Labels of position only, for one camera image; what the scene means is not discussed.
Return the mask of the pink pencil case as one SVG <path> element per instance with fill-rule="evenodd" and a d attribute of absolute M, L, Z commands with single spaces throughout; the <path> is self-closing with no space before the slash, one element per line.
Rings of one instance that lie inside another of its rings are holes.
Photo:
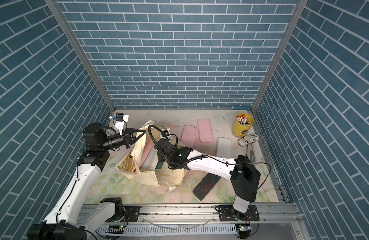
<path fill-rule="evenodd" d="M 199 140 L 202 143 L 211 143 L 213 141 L 213 132 L 209 119 L 198 119 Z"/>
<path fill-rule="evenodd" d="M 193 148 L 195 142 L 197 128 L 196 126 L 192 125 L 185 125 L 182 136 L 181 136 L 181 143 L 184 144 L 185 147 Z"/>

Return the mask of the floral cream canvas bag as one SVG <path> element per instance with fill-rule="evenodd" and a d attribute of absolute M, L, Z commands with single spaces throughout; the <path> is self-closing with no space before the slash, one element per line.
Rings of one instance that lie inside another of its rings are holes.
<path fill-rule="evenodd" d="M 140 128 L 146 130 L 146 134 L 134 144 L 133 149 L 120 160 L 115 169 L 134 183 L 164 186 L 173 191 L 182 183 L 186 170 L 171 170 L 166 162 L 160 170 L 155 170 L 158 155 L 153 140 L 160 140 L 162 134 L 154 128 L 148 132 L 148 127 L 153 123 L 154 121 L 148 121 Z"/>

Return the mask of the black pencil case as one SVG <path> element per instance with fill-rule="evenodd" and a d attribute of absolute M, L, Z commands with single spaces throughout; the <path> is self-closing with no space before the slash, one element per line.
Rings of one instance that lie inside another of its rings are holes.
<path fill-rule="evenodd" d="M 198 200 L 202 201 L 212 190 L 212 188 L 217 184 L 220 178 L 220 176 L 208 173 L 192 190 L 192 193 L 196 196 Z"/>

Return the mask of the white pencil case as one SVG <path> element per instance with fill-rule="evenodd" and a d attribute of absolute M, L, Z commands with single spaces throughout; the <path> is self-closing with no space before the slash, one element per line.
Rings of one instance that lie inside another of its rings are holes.
<path fill-rule="evenodd" d="M 231 139 L 218 138 L 216 146 L 216 156 L 219 158 L 231 158 Z"/>

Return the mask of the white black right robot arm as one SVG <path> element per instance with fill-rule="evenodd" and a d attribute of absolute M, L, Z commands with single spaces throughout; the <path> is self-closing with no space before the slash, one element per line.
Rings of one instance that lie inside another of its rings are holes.
<path fill-rule="evenodd" d="M 236 159 L 213 157 L 192 148 L 178 148 L 165 138 L 153 143 L 159 162 L 168 163 L 172 170 L 203 171 L 230 181 L 235 192 L 231 216 L 237 220 L 247 220 L 247 210 L 256 199 L 260 181 L 259 170 L 247 157 L 243 155 L 239 155 Z"/>

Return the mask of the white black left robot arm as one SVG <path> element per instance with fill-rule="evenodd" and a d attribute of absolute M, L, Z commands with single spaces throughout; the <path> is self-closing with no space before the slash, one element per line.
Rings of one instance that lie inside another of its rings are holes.
<path fill-rule="evenodd" d="M 105 198 L 83 220 L 78 216 L 95 180 L 103 171 L 110 150 L 130 148 L 146 134 L 145 130 L 127 128 L 109 135 L 109 128 L 93 123 L 83 131 L 86 149 L 79 157 L 75 173 L 63 195 L 42 223 L 33 224 L 27 233 L 30 240 L 86 240 L 105 221 L 125 224 L 127 213 L 121 198 Z"/>

